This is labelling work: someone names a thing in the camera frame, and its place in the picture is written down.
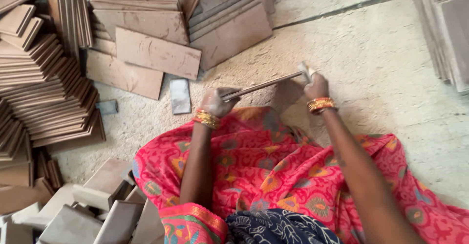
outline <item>gold bangle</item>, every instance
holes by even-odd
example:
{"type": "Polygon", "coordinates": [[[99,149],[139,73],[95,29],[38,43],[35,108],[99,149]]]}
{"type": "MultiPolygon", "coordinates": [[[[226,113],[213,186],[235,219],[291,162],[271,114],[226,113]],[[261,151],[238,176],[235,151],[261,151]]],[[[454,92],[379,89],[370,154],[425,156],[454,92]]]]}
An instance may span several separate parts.
{"type": "Polygon", "coordinates": [[[334,100],[330,97],[314,98],[308,102],[309,112],[315,115],[321,114],[328,107],[337,109],[334,100]]]}
{"type": "Polygon", "coordinates": [[[220,127],[220,119],[217,116],[212,115],[212,114],[210,114],[207,111],[202,110],[202,109],[197,109],[196,110],[192,120],[196,121],[196,122],[199,122],[199,123],[202,123],[203,125],[205,125],[209,128],[212,128],[212,129],[216,129],[216,128],[220,127]]]}

